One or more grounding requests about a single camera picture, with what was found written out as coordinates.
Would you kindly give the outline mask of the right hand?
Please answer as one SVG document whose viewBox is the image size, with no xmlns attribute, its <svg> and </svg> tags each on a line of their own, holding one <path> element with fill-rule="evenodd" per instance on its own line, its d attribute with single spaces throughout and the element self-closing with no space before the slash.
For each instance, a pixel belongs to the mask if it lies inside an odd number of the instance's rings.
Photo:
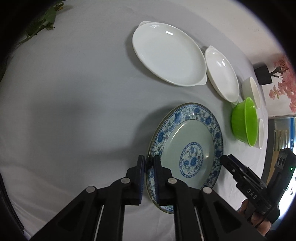
<svg viewBox="0 0 296 241">
<path fill-rule="evenodd" d="M 243 200 L 241 207 L 238 209 L 238 213 L 244 218 L 246 218 L 245 211 L 248 208 L 248 203 L 247 199 Z M 267 218 L 263 219 L 263 216 L 255 212 L 252 214 L 251 223 L 262 236 L 265 236 L 271 228 L 271 222 Z"/>
</svg>

